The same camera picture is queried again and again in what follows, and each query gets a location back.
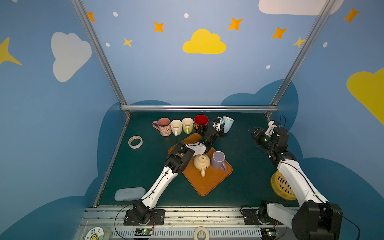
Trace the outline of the orange plastic tray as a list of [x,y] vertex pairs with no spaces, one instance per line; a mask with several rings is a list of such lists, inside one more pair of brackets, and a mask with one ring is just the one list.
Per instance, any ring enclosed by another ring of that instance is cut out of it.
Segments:
[[227,167],[225,171],[210,166],[202,177],[201,172],[194,166],[193,157],[183,174],[199,195],[206,196],[233,172],[233,167],[227,161],[225,164]]

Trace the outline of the cream white mug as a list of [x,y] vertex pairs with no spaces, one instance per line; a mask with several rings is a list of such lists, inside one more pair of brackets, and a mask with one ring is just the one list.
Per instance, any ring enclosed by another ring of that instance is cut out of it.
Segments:
[[171,130],[175,136],[179,136],[183,131],[183,124],[180,120],[171,121]]

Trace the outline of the pink ghost mug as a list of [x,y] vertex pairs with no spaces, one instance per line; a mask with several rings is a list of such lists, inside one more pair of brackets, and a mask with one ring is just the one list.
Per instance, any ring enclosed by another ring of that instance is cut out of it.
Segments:
[[168,118],[153,121],[153,127],[157,129],[163,137],[168,137],[172,134],[171,121]]

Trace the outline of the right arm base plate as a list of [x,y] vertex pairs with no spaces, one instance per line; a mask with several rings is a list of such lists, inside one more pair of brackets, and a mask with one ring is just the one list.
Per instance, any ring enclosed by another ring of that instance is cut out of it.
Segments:
[[270,218],[268,215],[260,215],[258,209],[241,209],[240,213],[243,216],[245,225],[275,225],[281,224]]

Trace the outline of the lavender mug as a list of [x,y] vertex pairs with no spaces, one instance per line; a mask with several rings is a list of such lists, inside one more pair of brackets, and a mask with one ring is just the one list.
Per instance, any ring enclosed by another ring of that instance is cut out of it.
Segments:
[[214,169],[226,171],[227,166],[225,154],[221,151],[215,151],[211,158],[211,166]]

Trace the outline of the light blue mug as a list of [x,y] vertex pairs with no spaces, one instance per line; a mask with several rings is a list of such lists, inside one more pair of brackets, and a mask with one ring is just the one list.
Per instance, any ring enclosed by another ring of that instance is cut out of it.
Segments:
[[221,129],[223,129],[225,134],[227,134],[230,131],[233,123],[234,123],[234,120],[232,118],[226,117],[226,116],[222,117]]

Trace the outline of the light green mug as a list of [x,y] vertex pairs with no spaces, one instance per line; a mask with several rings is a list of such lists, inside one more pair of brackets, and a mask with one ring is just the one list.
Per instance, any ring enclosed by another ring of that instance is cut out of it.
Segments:
[[187,135],[191,134],[194,130],[194,120],[192,118],[184,118],[182,120],[182,127],[184,133],[186,133]]

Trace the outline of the black skull mug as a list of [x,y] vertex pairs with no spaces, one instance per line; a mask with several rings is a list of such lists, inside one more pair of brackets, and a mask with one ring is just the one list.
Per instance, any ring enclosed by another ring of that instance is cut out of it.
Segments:
[[197,115],[194,118],[194,131],[195,133],[203,136],[208,128],[209,118],[205,115]]

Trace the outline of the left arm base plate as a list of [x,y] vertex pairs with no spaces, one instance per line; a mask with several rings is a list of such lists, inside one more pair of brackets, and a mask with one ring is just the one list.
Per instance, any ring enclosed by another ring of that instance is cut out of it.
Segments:
[[129,209],[126,212],[124,226],[162,226],[165,220],[165,210],[154,209],[146,212],[143,216],[137,215],[134,210]]

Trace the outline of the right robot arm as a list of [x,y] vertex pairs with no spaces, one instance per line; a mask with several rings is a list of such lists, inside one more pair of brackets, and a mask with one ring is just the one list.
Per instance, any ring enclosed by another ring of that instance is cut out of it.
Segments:
[[250,133],[288,182],[300,206],[294,211],[281,204],[268,203],[264,214],[290,228],[298,240],[338,240],[343,211],[315,188],[296,157],[288,151],[288,130],[272,124],[267,130],[251,128]]

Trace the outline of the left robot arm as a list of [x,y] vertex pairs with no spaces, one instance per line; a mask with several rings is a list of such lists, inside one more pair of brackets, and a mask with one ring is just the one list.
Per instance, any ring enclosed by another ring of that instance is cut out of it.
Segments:
[[209,128],[205,135],[197,143],[185,144],[179,142],[168,155],[165,166],[148,192],[143,195],[132,207],[135,216],[140,224],[146,224],[152,215],[157,202],[170,184],[170,182],[188,166],[190,160],[197,155],[203,155],[211,150],[213,143],[218,137],[223,137],[223,128]]

